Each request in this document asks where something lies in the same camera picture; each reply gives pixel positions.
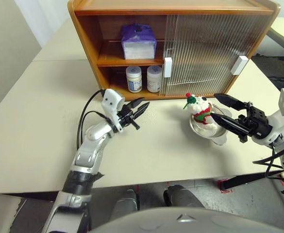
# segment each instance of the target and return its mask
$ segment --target bottle label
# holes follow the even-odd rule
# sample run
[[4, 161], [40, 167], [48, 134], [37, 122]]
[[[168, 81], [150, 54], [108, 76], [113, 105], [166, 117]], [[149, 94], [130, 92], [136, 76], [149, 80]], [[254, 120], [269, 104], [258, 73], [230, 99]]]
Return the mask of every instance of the bottle label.
[[160, 90], [160, 80], [147, 80], [147, 89], [152, 92], [158, 92]]
[[139, 91], [142, 89], [142, 79], [140, 79], [139, 81], [128, 81], [128, 87], [129, 90], [131, 91]]

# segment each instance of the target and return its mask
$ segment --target white bottle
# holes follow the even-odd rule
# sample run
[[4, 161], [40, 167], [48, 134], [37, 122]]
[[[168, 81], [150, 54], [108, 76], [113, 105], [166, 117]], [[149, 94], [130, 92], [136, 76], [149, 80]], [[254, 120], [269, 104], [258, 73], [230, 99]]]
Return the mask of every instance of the white bottle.
[[140, 67], [127, 67], [126, 75], [129, 91], [136, 93], [142, 90], [142, 70]]
[[159, 66], [147, 68], [147, 89], [150, 92], [158, 92], [161, 86], [162, 69]]

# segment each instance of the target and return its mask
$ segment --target purple tissue box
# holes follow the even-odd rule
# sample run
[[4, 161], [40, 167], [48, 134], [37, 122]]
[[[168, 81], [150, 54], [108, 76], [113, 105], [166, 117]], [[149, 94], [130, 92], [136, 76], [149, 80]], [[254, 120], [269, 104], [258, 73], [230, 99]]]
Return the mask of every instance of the purple tissue box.
[[155, 58], [157, 41], [149, 25], [137, 23], [124, 25], [121, 36], [125, 59]]

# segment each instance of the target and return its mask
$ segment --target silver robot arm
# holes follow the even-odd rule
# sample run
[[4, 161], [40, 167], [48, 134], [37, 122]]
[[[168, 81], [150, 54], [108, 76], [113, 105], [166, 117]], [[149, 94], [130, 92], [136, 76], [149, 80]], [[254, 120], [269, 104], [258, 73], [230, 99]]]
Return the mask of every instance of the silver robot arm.
[[259, 144], [273, 149], [273, 155], [255, 164], [273, 163], [273, 160], [280, 158], [284, 169], [284, 88], [279, 98], [279, 110], [270, 116], [253, 106], [251, 102], [241, 102], [225, 94], [215, 94], [215, 97], [224, 105], [236, 110], [247, 110], [247, 116], [239, 115], [238, 119], [211, 114], [213, 119], [222, 127], [238, 135], [241, 142], [247, 141], [247, 136]]
[[78, 148], [62, 191], [58, 193], [53, 208], [42, 230], [43, 233], [86, 232], [91, 228], [90, 201], [93, 183], [102, 177], [99, 167], [103, 150], [115, 133], [133, 124], [134, 119], [144, 113], [148, 103], [141, 105], [135, 113], [132, 108], [138, 106], [143, 98], [124, 104], [124, 97], [112, 89], [104, 91], [102, 107], [108, 120], [86, 130], [84, 141]]

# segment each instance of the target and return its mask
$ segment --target black wire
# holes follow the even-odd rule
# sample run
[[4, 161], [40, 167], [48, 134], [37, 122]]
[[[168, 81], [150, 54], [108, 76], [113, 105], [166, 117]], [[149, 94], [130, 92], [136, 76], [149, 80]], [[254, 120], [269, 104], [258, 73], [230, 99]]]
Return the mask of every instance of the black wire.
[[280, 151], [279, 153], [276, 153], [275, 155], [272, 155], [266, 159], [261, 159], [261, 160], [257, 160], [257, 161], [253, 161], [254, 164], [261, 164], [261, 163], [265, 163], [268, 161], [271, 161], [272, 159], [276, 159], [281, 157], [282, 155], [284, 155], [284, 150]]
[[104, 114], [99, 113], [99, 112], [97, 112], [97, 111], [89, 111], [89, 112], [87, 112], [87, 113], [84, 115], [84, 117], [83, 117], [82, 126], [81, 126], [81, 128], [80, 128], [80, 141], [81, 141], [81, 143], [83, 143], [83, 127], [84, 127], [84, 120], [85, 120], [85, 117], [86, 117], [89, 113], [96, 113], [96, 114], [98, 114], [100, 117], [104, 118], [105, 120], [108, 120], [108, 117], [106, 117]]
[[[261, 164], [259, 164], [259, 165], [266, 165], [266, 166], [269, 166], [270, 164], [268, 164], [268, 163], [261, 163]], [[276, 168], [281, 168], [281, 169], [283, 169], [282, 166], [279, 166], [279, 165], [276, 165], [276, 164], [271, 164], [271, 166], [272, 166], [272, 167], [276, 167]]]
[[[275, 154], [275, 151], [274, 151], [274, 148], [272, 148], [272, 155], [274, 155], [274, 154]], [[272, 159], [272, 160], [270, 161], [270, 163], [268, 164], [267, 170], [266, 170], [266, 172], [265, 172], [265, 177], [268, 178], [268, 179], [282, 180], [282, 181], [284, 181], [283, 178], [277, 178], [277, 177], [271, 177], [271, 176], [269, 176], [269, 171], [270, 171], [271, 167], [272, 167], [272, 166], [277, 166], [277, 165], [274, 165], [274, 164], [273, 164], [273, 160], [274, 160], [274, 159]]]
[[82, 120], [83, 120], [83, 116], [84, 116], [84, 113], [89, 105], [89, 103], [92, 101], [92, 99], [98, 94], [98, 93], [102, 93], [103, 90], [98, 90], [96, 91], [91, 97], [90, 99], [88, 100], [88, 102], [85, 104], [84, 106], [84, 109], [82, 111], [82, 114], [80, 115], [80, 119], [79, 119], [79, 124], [78, 124], [78, 129], [77, 129], [77, 141], [76, 141], [76, 147], [77, 149], [79, 148], [79, 138], [80, 138], [80, 129], [81, 129], [81, 126], [82, 126]]

